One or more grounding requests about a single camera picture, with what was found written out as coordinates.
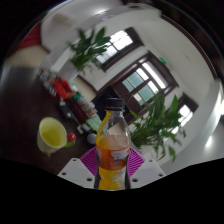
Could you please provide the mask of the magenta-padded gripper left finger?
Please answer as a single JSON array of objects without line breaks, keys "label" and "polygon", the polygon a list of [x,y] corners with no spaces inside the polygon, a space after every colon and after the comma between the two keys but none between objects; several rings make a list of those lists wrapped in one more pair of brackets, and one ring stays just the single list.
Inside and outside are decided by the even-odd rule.
[{"label": "magenta-padded gripper left finger", "polygon": [[80,158],[72,158],[58,176],[78,186],[93,189],[97,172],[96,148],[92,148]]}]

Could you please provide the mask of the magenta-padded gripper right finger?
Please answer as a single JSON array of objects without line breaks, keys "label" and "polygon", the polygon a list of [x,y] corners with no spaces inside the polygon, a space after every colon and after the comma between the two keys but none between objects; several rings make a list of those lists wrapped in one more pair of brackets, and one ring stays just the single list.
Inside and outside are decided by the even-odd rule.
[{"label": "magenta-padded gripper right finger", "polygon": [[127,176],[131,189],[140,188],[166,176],[154,159],[145,158],[131,148],[127,161]]}]

